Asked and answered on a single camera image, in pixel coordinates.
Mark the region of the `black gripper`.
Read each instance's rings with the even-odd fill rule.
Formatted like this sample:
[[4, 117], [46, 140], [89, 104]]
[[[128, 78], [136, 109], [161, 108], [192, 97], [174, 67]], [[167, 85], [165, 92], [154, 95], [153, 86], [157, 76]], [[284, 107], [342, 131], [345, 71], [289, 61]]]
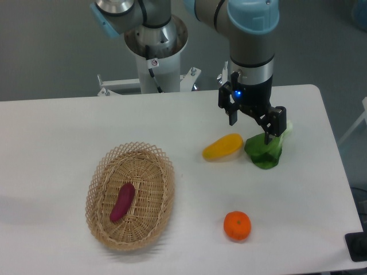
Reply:
[[252, 116], [264, 131], [264, 144], [270, 144], [287, 129], [287, 109], [271, 106], [271, 89], [272, 77], [256, 85], [241, 84], [231, 77], [231, 83], [227, 81], [218, 90], [218, 107], [225, 110], [229, 125], [237, 122], [238, 107], [242, 113]]

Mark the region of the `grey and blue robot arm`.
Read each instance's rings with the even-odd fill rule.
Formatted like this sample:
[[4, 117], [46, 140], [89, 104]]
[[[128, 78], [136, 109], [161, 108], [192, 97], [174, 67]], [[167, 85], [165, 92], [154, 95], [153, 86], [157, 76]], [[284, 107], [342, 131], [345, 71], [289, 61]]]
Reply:
[[[252, 117], [268, 144], [287, 127], [286, 109], [270, 103], [277, 1], [185, 1], [188, 12], [229, 42], [229, 69], [222, 74], [218, 106], [229, 123], [237, 113]], [[188, 41], [170, 1], [93, 1], [96, 21], [110, 37], [123, 36], [135, 55], [142, 93], [179, 90], [180, 54]]]

